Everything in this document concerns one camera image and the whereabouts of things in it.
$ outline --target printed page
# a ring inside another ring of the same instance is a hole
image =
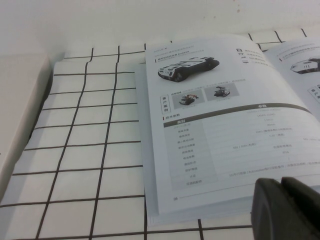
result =
[[[320,121],[320,39],[285,42],[265,55]]]
[[[257,178],[320,172],[319,122],[238,36],[146,51],[159,213],[252,196]]]

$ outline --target black grid line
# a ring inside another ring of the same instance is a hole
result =
[[[89,125],[102,125],[102,124],[121,124],[121,123],[136,123],[139,120],[123,120],[123,121],[105,121],[105,122],[92,122],[92,123],[79,123],[74,124],[73,126],[89,126]],[[63,127],[70,127],[71,125],[52,125],[52,126],[39,126],[35,127],[33,130],[38,129],[50,129],[50,128],[63,128]]]
[[[284,41],[257,42],[257,44],[280,44],[280,43],[284,43]]]
[[[134,74],[134,71],[120,71],[120,72],[96,72],[96,73],[86,73],[86,75],[114,75],[114,74]],[[53,76],[84,76],[84,73],[57,73]]]
[[[303,35],[307,38],[307,34],[305,33],[305,30],[303,28],[301,28],[301,31],[302,31]]]
[[[234,225],[234,226],[217,226],[217,227],[205,227],[202,231],[212,231],[212,230],[227,230],[227,229],[249,229],[252,228],[251,225]],[[196,232],[199,228],[180,228],[173,230],[154,230],[147,231],[147,234],[171,234],[171,233],[182,233],[182,232]],[[109,233],[109,234],[97,234],[92,235],[92,238],[106,238],[106,237],[120,237],[120,236],[134,236],[134,235],[144,235],[144,231],[135,232],[122,232],[122,233]],[[58,237],[42,237],[38,240],[72,240],[72,239],[87,239],[89,235],[86,236],[58,236]],[[13,240],[35,240],[34,238],[19,238]]]
[[[112,141],[108,143],[100,142],[100,143],[90,143],[90,144],[79,144],[79,145],[66,145],[67,148],[72,147],[88,147],[88,146],[98,146],[98,145],[109,145],[109,144],[134,144],[134,143],[141,143],[140,140],[136,141]],[[27,148],[24,151],[34,151],[34,150],[43,150],[43,149],[60,149],[63,148],[62,146],[44,146],[44,147],[34,147],[34,148]]]
[[[201,219],[198,219],[198,226],[199,226],[199,234],[200,234],[200,240],[204,240],[204,232],[202,229]]]
[[[276,37],[279,39],[280,43],[283,43],[283,41],[280,39],[279,34],[277,33],[277,31],[274,31]]]
[[[117,88],[117,79],[118,79],[118,63],[120,59],[120,46],[118,46],[118,58],[117,58],[117,63],[115,64],[115,76],[114,76],[114,87],[113,87],[113,93],[112,93],[112,99],[111,99],[111,107],[110,107],[110,113],[109,113],[109,123],[111,122],[112,118],[112,112],[113,112],[113,107],[114,107],[114,101],[115,101],[115,94],[116,94],[116,88]],[[92,222],[91,222],[91,228],[90,228],[90,235],[89,235],[89,240],[92,240],[92,236],[94,233],[94,228],[95,228],[95,221],[96,221],[96,214],[97,214],[97,208],[98,208],[98,201],[99,201],[99,194],[100,194],[100,187],[101,187],[101,181],[102,181],[102,176],[103,176],[103,167],[105,164],[105,157],[106,157],[106,152],[107,152],[107,143],[108,143],[108,138],[109,138],[109,130],[110,130],[110,124],[107,126],[106,130],[106,135],[105,135],[105,142],[104,142],[104,148],[103,148],[103,154],[102,154],[102,160],[101,160],[101,170],[100,170],[100,175],[99,175],[99,181],[98,181],[98,186],[96,190],[96,199],[94,201],[94,208],[93,208],[93,214],[92,214]]]
[[[129,90],[129,89],[136,89],[136,87],[125,87],[125,88],[117,88],[116,90]],[[100,89],[100,90],[87,90],[83,91],[84,93],[92,93],[92,92],[105,92],[105,91],[113,91],[113,89]],[[50,93],[49,95],[57,95],[57,94],[78,94],[81,91],[65,91],[65,92],[54,92]]]
[[[144,218],[143,218],[143,240],[148,239],[148,215],[147,215],[147,202],[146,197],[144,197]]]
[[[202,231],[225,230],[225,229],[250,229],[250,228],[252,228],[252,225],[214,226],[214,227],[203,227]]]
[[[128,166],[109,166],[103,167],[103,170],[111,170],[111,169],[134,169],[134,168],[142,168],[142,165],[128,165]],[[75,168],[75,169],[63,169],[63,170],[53,170],[53,171],[33,171],[33,172],[19,172],[14,173],[12,176],[25,176],[25,175],[37,175],[37,174],[53,174],[53,173],[64,173],[64,172],[83,172],[83,171],[93,171],[93,170],[101,170],[101,167],[93,167],[93,168]]]
[[[100,200],[114,200],[114,199],[136,199],[144,198],[145,195],[124,195],[124,196],[107,196],[99,197]],[[12,203],[0,205],[0,208],[16,207],[16,206],[26,206],[26,205],[43,205],[43,204],[62,204],[62,203],[74,203],[74,202],[89,202],[95,201],[97,198],[75,198],[75,199],[65,199],[65,200],[55,200],[55,201],[35,201],[35,202],[21,202],[21,203]]]
[[[137,102],[126,102],[126,103],[114,103],[113,106],[117,105],[131,105],[131,104],[138,104]],[[89,106],[79,106],[79,108],[95,108],[95,107],[107,107],[111,106],[111,104],[102,104],[102,105],[89,105]],[[65,107],[51,107],[51,108],[44,108],[42,111],[47,110],[59,110],[59,109],[76,109],[76,106],[65,106]]]
[[[78,99],[78,103],[77,103],[76,110],[75,110],[75,112],[74,112],[74,116],[73,116],[73,119],[72,119],[71,127],[70,127],[70,129],[69,129],[68,136],[66,137],[65,144],[64,144],[64,147],[63,147],[63,150],[62,150],[62,153],[61,153],[61,157],[60,157],[60,159],[59,159],[59,162],[58,162],[58,165],[57,165],[57,168],[56,168],[57,171],[58,171],[59,168],[60,168],[62,159],[63,159],[63,157],[64,157],[64,154],[65,154],[65,151],[66,151],[66,148],[67,148],[67,145],[68,145],[68,141],[69,141],[69,138],[70,138],[70,135],[71,135],[71,131],[72,131],[72,129],[73,129],[73,124],[75,123],[75,120],[76,120],[76,116],[77,116],[77,113],[78,113],[78,109],[79,109],[79,105],[80,105],[80,102],[81,102],[81,98],[82,98],[82,96],[83,96],[83,91],[85,90],[85,87],[86,87],[88,64],[89,64],[89,62],[92,61],[93,55],[94,55],[94,49],[92,48],[90,61],[88,61],[88,62],[85,64],[85,68],[84,68],[84,81],[83,81],[82,93],[80,94],[79,99]],[[58,172],[55,173],[54,179],[53,179],[53,181],[52,181],[52,186],[51,186],[51,189],[50,189],[50,192],[49,192],[49,196],[48,196],[48,199],[47,199],[47,203],[45,204],[44,211],[43,211],[43,214],[42,214],[42,217],[41,217],[41,220],[40,220],[40,224],[39,224],[39,227],[38,227],[36,236],[35,236],[36,239],[39,238],[39,235],[40,235],[40,232],[41,232],[41,228],[42,228],[42,226],[43,226],[43,223],[44,223],[44,220],[45,220],[45,216],[46,216],[46,213],[47,213],[47,210],[48,210],[48,207],[49,207],[49,202],[50,202],[52,193],[53,193],[53,191],[54,191],[54,187],[55,187],[55,183],[56,183],[57,177],[58,177]]]
[[[125,53],[115,53],[115,54],[106,54],[106,55],[95,55],[93,58],[96,57],[109,57],[109,56],[118,56],[118,55],[129,55],[129,54],[140,54],[144,53],[145,51],[133,51],[133,52],[125,52]],[[65,57],[64,59],[84,59],[90,58],[90,56],[73,56],[73,57]]]
[[[248,35],[249,35],[250,40],[253,42],[253,39],[252,39],[252,37],[251,37],[251,34],[248,33]]]

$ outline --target robot car image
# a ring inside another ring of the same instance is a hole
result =
[[[193,95],[193,94],[183,95],[179,103],[182,105],[190,105],[198,98],[199,97],[197,95]]]
[[[186,61],[160,68],[158,75],[163,79],[179,83],[192,74],[212,70],[219,64],[220,62],[213,57],[192,57]]]
[[[226,97],[230,94],[230,90],[228,88],[225,88],[224,86],[217,86],[217,91],[214,91],[214,95],[216,97]]]
[[[299,61],[292,65],[291,70],[298,74],[320,72],[320,56],[311,57],[308,60]]]

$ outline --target grid paper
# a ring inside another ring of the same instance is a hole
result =
[[[316,27],[243,34],[261,50]],[[1,240],[250,240],[250,214],[147,226],[135,76],[149,44],[67,52],[0,204]]]

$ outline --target white wall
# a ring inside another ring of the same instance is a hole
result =
[[[0,0],[0,55],[320,23],[318,0]]]

